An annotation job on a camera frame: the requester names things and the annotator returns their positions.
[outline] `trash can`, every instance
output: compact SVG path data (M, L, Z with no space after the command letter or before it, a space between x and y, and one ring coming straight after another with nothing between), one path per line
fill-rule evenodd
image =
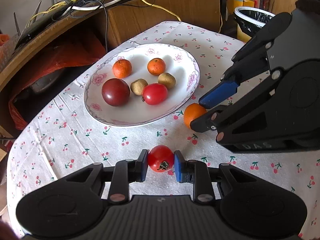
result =
M237 39L247 42L275 15L258 8L239 6L235 9Z

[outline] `dark red tomato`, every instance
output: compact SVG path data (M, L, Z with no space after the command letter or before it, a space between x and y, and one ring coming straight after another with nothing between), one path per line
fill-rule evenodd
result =
M129 101L130 88L122 79L111 78L103 84L101 93L108 105L123 106Z
M157 105L166 100L168 96L168 90L165 85L154 83L147 85L143 89L142 95L148 105Z
M173 167L173 152L164 145L154 147L148 154L148 164L155 172L164 172Z

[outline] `black garbage bag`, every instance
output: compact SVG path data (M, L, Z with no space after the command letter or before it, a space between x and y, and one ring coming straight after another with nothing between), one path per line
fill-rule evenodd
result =
M235 9L235 21L239 24L242 32L253 37L272 17L267 11L251 8L237 7Z

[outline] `yellow cable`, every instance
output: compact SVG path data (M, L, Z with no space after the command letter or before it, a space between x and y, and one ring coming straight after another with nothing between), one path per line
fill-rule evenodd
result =
M146 0L141 0L141 1L143 1L145 4L147 4L147 5L149 5L149 6L153 6L153 7L162 9L162 10L164 10L164 11L166 11L166 12L174 15L174 16L177 17L177 19L181 22L180 17L179 17L178 15L176 15L175 13L173 13L172 11L169 11L168 9L163 8L163 7L160 6L160 5L148 3ZM33 15L33 16L31 17L31 19L29 20L29 22L27 23L27 25L30 25L30 22L32 21L32 19L35 18L36 16L38 16L38 15L40 15L40 14L46 14L46 13L48 13L48 12L50 12L50 11L56 9L56 8L59 8L59 7L63 6L63 5L65 5L65 4L67 4L65 1L58 2L58 3L54 4L54 5L52 5L48 10L46 10L46 11L44 11L44 12L39 12L39 13Z

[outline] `tablecloth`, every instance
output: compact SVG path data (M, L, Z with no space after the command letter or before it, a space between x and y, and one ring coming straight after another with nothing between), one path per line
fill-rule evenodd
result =
M106 126L89 115L84 107L84 86L94 70L112 55L140 44L167 43L184 48L197 60L201 78L196 92L180 109L153 124L137 128ZM59 93L23 130L15 141L7 167L7 199L14 231L24 233L15 216L19 200L27 193L83 168L93 162L115 165L136 159L142 149L163 144L180 150L185 159L196 159L217 167L228 162L300 196L308 217L300 233L303 239L320 236L319 214L320 152L235 154L215 142L216 132L196 133L183 123L187 105L220 81L232 65L231 57L243 42L183 22L167 21L124 42L106 54ZM224 104L232 104L269 75L263 73L241 84L238 93ZM107 197L109 184L103 193ZM214 185L216 196L219 196ZM192 195L191 184L176 182L174 170L148 170L144 183L130 184L130 194Z

